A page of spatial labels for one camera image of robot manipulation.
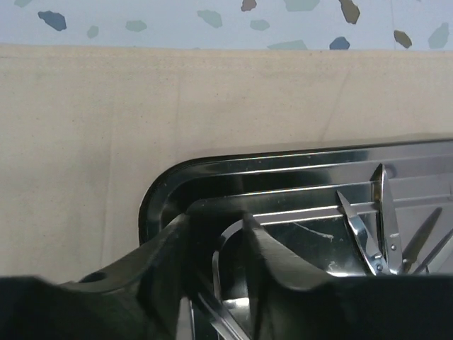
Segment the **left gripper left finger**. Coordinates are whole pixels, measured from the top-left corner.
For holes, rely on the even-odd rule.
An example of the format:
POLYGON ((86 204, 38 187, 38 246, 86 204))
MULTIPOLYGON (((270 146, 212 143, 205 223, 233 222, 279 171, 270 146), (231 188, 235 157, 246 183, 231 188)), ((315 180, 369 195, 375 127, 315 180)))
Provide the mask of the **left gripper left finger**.
POLYGON ((175 339, 190 218, 79 282, 1 278, 2 339, 175 339))

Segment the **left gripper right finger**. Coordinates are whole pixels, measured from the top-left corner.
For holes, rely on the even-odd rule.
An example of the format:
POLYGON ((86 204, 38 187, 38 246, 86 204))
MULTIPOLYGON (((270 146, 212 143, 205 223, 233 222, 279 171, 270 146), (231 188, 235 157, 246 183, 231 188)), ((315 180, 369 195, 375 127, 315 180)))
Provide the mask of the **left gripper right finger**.
POLYGON ((253 339, 451 339, 451 276, 339 278, 242 219, 253 339))

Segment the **steel surgical scissors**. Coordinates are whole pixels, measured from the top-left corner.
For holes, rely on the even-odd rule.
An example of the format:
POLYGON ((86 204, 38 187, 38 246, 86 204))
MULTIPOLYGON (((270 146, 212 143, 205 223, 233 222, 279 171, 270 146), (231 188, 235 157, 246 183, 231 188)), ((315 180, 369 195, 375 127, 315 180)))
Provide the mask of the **steel surgical scissors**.
POLYGON ((376 226, 370 231, 350 201, 340 192, 336 195, 343 211, 345 225, 362 258, 368 274, 372 276, 400 275, 403 273, 403 250, 398 227, 396 206, 384 164, 374 173, 372 207, 376 210, 376 226))

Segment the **steel instrument tray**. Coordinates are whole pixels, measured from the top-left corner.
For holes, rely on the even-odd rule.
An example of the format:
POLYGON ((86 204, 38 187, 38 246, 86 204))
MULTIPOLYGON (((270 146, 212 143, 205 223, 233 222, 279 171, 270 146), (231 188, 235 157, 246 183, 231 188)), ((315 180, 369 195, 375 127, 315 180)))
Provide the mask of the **steel instrument tray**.
POLYGON ((139 211, 139 240, 175 216, 200 218, 195 249, 214 294, 245 330, 251 328, 241 243, 241 213, 277 241, 336 276, 366 273, 338 207, 340 191, 370 231, 374 173, 389 173, 407 272, 423 265, 452 229, 452 141, 369 144, 194 159, 165 171, 139 211))

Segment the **beige cloth wrap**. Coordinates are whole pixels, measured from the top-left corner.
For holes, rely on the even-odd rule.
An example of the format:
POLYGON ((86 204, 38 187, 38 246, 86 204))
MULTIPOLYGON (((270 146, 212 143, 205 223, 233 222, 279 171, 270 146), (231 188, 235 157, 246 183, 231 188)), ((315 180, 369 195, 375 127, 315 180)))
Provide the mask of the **beige cloth wrap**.
POLYGON ((81 278, 138 245, 196 157, 452 135, 452 54, 1 46, 1 274, 81 278))

